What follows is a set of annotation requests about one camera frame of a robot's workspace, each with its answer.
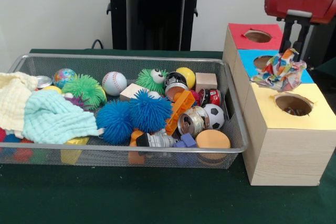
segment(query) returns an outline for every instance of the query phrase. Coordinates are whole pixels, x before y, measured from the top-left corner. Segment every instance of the yellow washcloth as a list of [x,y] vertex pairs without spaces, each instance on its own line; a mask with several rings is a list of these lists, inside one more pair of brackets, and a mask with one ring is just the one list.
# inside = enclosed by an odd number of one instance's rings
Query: yellow washcloth
[[23,131],[25,106],[37,78],[25,73],[0,73],[0,128]]

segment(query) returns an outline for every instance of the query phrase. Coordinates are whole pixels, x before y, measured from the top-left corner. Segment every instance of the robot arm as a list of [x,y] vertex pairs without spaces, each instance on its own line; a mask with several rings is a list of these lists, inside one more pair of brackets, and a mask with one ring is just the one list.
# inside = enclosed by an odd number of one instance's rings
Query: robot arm
[[278,21],[285,21],[280,53],[291,46],[289,38],[293,24],[301,25],[293,47],[302,52],[310,25],[329,23],[336,14],[336,0],[265,0],[265,12],[277,17]]

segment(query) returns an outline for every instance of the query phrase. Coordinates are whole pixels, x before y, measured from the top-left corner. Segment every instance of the box with hole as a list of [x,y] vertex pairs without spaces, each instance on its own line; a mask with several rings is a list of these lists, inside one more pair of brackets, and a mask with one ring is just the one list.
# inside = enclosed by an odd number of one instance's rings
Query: box with hole
[[336,147],[336,116],[317,85],[284,93],[250,87],[243,156],[251,185],[318,185]]

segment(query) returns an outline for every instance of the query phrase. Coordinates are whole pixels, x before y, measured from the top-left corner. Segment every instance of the black cable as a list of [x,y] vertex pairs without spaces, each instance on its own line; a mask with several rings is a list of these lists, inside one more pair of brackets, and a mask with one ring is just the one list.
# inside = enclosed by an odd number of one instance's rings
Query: black cable
[[94,42],[93,42],[93,44],[92,44],[92,46],[91,46],[91,49],[94,49],[94,47],[96,46],[96,43],[99,43],[99,45],[100,45],[100,48],[101,49],[104,49],[104,46],[103,46],[103,43],[100,41],[100,39],[96,39]]

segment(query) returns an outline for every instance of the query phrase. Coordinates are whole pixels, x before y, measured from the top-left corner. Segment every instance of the white wall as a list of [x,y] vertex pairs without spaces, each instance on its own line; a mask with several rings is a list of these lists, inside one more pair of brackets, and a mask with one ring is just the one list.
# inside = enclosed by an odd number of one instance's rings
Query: white wall
[[[31,48],[111,47],[110,0],[0,0],[0,71]],[[198,0],[192,50],[222,51],[227,23],[275,23],[264,0]]]

